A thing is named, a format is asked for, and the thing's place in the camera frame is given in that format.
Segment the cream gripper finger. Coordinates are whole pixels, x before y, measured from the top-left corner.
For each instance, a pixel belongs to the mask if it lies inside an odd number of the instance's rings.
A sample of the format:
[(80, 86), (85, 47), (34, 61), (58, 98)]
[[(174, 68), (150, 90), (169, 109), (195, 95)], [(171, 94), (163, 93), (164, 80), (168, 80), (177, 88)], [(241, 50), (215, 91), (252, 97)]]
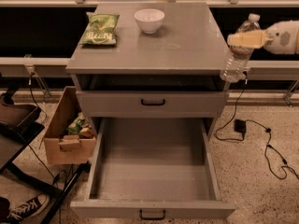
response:
[(260, 49), (273, 40), (274, 37), (268, 34), (265, 30), (252, 30), (228, 35), (227, 44), (235, 47)]

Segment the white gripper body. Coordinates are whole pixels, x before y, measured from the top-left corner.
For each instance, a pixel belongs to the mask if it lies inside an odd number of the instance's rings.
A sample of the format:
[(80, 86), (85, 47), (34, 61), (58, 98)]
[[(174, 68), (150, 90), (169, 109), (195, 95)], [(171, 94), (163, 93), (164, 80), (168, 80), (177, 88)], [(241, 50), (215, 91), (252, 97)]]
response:
[(280, 21), (266, 29), (270, 40), (263, 46), (273, 54), (299, 53), (299, 21)]

